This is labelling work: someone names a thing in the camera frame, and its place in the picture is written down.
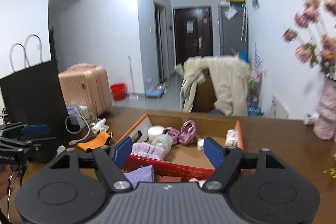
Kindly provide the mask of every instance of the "pink suitcase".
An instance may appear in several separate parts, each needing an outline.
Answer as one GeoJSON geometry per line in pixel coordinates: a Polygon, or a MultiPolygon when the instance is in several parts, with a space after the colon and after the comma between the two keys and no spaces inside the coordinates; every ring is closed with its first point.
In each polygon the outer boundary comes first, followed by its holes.
{"type": "Polygon", "coordinates": [[[90,112],[103,114],[112,105],[107,72],[103,67],[90,64],[78,64],[61,72],[59,82],[65,104],[87,106],[90,112]]]}

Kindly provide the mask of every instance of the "dark brown door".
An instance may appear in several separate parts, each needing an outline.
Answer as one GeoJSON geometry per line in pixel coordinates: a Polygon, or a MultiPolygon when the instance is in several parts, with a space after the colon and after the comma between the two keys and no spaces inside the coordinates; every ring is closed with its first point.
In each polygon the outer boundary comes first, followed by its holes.
{"type": "Polygon", "coordinates": [[[211,8],[174,9],[176,63],[189,57],[212,56],[211,8]]]}

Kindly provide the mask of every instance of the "cardboard box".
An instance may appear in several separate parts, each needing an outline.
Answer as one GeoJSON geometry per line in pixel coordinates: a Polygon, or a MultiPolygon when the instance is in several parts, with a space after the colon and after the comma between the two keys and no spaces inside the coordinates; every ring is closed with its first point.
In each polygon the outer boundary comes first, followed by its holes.
{"type": "MultiPolygon", "coordinates": [[[[197,115],[193,116],[192,113],[188,117],[178,114],[145,114],[124,136],[130,136],[135,140],[139,138],[139,131],[142,135],[146,135],[146,130],[148,130],[151,125],[180,129],[188,120],[195,121],[197,135],[200,138],[212,137],[222,146],[225,144],[226,132],[229,129],[236,128],[240,136],[238,147],[241,149],[244,148],[241,127],[238,120],[225,120],[214,116],[197,117],[197,115]]],[[[172,146],[171,151],[164,158],[164,161],[131,155],[123,169],[135,170],[140,166],[147,165],[153,165],[156,175],[178,176],[182,177],[183,180],[190,178],[207,179],[214,171],[204,151],[197,150],[196,143],[186,146],[181,144],[172,146]]]]}

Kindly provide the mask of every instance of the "pink scarf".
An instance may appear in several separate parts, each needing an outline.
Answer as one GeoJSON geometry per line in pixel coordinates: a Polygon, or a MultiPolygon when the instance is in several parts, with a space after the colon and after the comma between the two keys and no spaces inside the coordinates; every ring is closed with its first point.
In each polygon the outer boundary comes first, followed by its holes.
{"type": "Polygon", "coordinates": [[[169,135],[173,139],[173,145],[178,143],[187,145],[198,140],[196,125],[193,120],[185,122],[180,131],[173,127],[167,127],[162,134],[169,135]]]}

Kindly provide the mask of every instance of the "wooden chair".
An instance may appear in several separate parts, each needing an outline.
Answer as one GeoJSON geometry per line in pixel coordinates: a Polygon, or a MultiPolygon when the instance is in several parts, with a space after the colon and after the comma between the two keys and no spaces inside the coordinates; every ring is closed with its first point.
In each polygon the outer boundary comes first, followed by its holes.
{"type": "Polygon", "coordinates": [[[213,104],[217,101],[210,72],[206,69],[203,70],[203,73],[206,81],[197,85],[192,112],[210,112],[214,109],[213,104]]]}

